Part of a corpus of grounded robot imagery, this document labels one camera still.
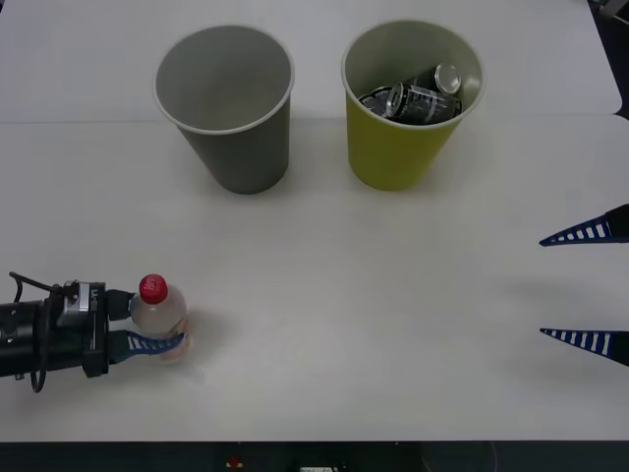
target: water bottle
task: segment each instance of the water bottle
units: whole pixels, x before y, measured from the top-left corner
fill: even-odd
[[[169,285],[156,273],[140,282],[140,289],[131,302],[131,318],[146,337],[163,339],[184,333],[175,349],[160,354],[164,362],[176,362],[186,355],[192,339],[188,327],[188,309],[181,291]]]

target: white table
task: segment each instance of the white table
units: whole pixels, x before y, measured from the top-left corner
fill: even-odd
[[[629,124],[477,111],[402,193],[352,174],[342,119],[294,120],[289,173],[248,197],[172,126],[1,125],[3,270],[161,272],[197,344],[0,380],[0,441],[628,440],[629,370],[538,333],[629,328],[626,250],[537,242],[629,202]]]
[[[0,122],[157,120],[162,53],[221,23],[269,30],[296,65],[298,117],[344,113],[340,61],[361,30],[424,18],[470,38],[486,103],[518,113],[621,106],[586,0],[9,0],[0,16]]]

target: black cable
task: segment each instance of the black cable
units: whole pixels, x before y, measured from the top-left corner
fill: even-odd
[[[30,386],[32,387],[32,391],[40,393],[43,389],[44,383],[46,382],[46,371],[48,369],[48,349],[50,348],[50,314],[52,312],[53,297],[59,296],[62,293],[62,289],[58,284],[54,284],[53,286],[46,285],[45,283],[37,282],[36,280],[24,277],[23,275],[19,275],[15,272],[9,272],[9,275],[13,277],[18,284],[18,291],[16,292],[13,303],[20,302],[22,292],[24,291],[24,283],[50,292],[51,294],[50,297],[47,298],[47,301],[44,302],[45,309],[42,320],[43,331],[41,333],[41,347],[39,348],[39,355],[41,358],[41,362],[39,363],[39,377],[37,376],[37,372],[30,373]]]
[[[9,276],[15,278],[16,281],[18,282],[18,290],[20,291],[20,295],[22,295],[22,291],[21,291],[22,284],[20,282],[26,283],[28,285],[32,285],[33,287],[36,287],[36,288],[39,288],[41,290],[45,290],[46,292],[51,292],[51,293],[52,292],[59,293],[61,290],[61,287],[57,284],[51,287],[50,285],[37,282],[36,280],[33,280],[32,278],[24,277],[23,275],[19,275],[18,273],[15,273],[15,272],[9,272]]]
[[[50,314],[52,312],[52,295],[48,298],[48,303],[45,303],[46,308],[43,312],[43,333],[42,348],[39,349],[41,356],[41,362],[39,363],[39,378],[37,378],[36,372],[30,373],[30,386],[32,391],[40,393],[43,389],[43,385],[46,382],[46,370],[48,368],[48,348],[50,347]]]

